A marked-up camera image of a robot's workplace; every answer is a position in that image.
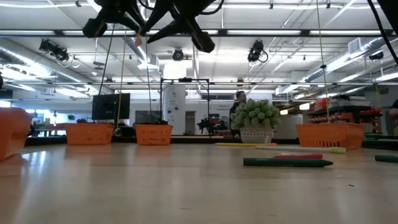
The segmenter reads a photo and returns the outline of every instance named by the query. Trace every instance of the white flower pot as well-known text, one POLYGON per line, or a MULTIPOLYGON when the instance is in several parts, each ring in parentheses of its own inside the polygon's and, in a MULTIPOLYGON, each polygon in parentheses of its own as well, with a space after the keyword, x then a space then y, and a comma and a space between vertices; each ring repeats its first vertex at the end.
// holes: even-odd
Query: white flower pot
POLYGON ((241 128, 241 139, 243 143, 270 143, 272 140, 272 128, 265 126, 241 128))

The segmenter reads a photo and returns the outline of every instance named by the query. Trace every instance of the man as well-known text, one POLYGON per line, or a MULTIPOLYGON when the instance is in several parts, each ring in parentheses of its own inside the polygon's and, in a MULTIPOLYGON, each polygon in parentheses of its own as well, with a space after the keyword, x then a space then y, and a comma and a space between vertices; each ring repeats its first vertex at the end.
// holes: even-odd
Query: man
POLYGON ((244 93, 244 91, 238 91, 236 92, 236 101, 234 103, 234 105, 231 107, 231 109, 229 110, 229 128, 231 130, 231 134, 233 138, 240 138, 241 133, 239 130, 233 130, 231 127, 231 123, 232 123, 232 119, 231 119, 231 115, 235 113, 236 108, 240 105, 240 104, 245 104, 246 103, 246 94, 244 93))
MULTIPOLYGON (((396 100, 393 104, 392 104, 392 108, 389 111, 389 115, 392 119, 394 120, 398 120, 398 100, 396 100)), ((398 126, 396 126, 394 128, 394 135, 398 136, 398 126)))

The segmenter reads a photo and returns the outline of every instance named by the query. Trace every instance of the black monitor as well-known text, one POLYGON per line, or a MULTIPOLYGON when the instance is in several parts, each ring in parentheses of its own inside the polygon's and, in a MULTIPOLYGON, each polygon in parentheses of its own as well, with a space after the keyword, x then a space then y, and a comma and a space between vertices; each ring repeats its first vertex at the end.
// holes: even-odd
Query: black monitor
MULTIPOLYGON (((119 94, 97 95, 93 97, 93 120, 117 119, 119 109, 119 94)), ((119 119, 130 118, 130 93, 121 96, 119 119)))

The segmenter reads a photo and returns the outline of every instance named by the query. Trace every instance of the green crayon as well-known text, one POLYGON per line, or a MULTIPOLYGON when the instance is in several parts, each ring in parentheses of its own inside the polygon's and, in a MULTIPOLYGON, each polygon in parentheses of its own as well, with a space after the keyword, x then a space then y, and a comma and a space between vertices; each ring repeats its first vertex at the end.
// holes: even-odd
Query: green crayon
POLYGON ((396 163, 398 163, 398 156, 375 155, 374 159, 379 162, 396 162, 396 163))
POLYGON ((323 159, 268 159, 243 158, 244 166, 277 166, 277 167, 325 167, 333 162, 323 159))

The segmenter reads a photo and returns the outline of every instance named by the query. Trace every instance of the plastic basket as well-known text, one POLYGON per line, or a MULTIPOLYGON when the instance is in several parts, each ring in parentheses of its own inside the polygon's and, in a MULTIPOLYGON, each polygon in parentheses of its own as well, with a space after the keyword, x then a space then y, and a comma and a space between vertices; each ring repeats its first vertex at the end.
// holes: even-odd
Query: plastic basket
POLYGON ((296 129, 300 145, 303 147, 361 149, 364 139, 362 124, 297 124, 296 129))
POLYGON ((0 108, 0 161, 24 148, 32 118, 20 108, 0 108))
POLYGON ((172 125, 136 124, 137 143, 141 146, 169 146, 172 125))
POLYGON ((105 145, 112 141, 111 124, 66 124, 68 145, 105 145))

